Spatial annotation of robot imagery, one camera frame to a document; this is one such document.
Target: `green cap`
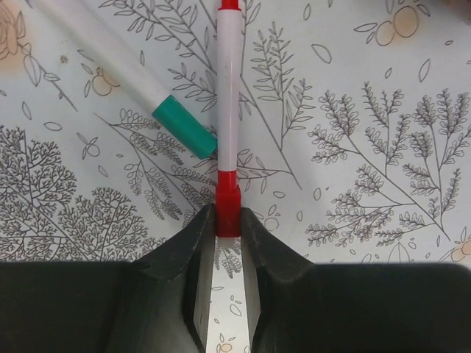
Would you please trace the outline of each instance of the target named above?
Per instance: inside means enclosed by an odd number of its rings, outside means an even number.
[[[173,95],[168,96],[152,116],[198,158],[209,157],[216,150],[215,137]]]

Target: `marker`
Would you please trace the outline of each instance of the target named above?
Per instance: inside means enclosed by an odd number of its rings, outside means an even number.
[[[142,108],[197,157],[216,150],[216,139],[140,63],[124,41],[102,24],[81,0],[34,0],[45,15],[103,66]]]
[[[238,97],[242,60],[242,12],[238,0],[222,0],[218,11],[218,183],[216,234],[240,236],[241,189],[237,184]]]

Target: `marker body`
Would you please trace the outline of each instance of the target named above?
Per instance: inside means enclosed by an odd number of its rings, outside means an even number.
[[[65,30],[142,108],[152,113],[198,157],[205,158],[216,149],[216,139],[173,99],[154,74],[139,63],[138,55],[134,55],[129,46],[102,24],[80,0],[34,0],[33,6],[39,7]],[[172,110],[181,115],[168,118],[167,114],[166,118],[160,119],[161,112],[169,113]]]
[[[241,190],[237,185],[238,97],[241,82],[242,17],[237,0],[218,11],[218,184],[216,234],[240,236]]]

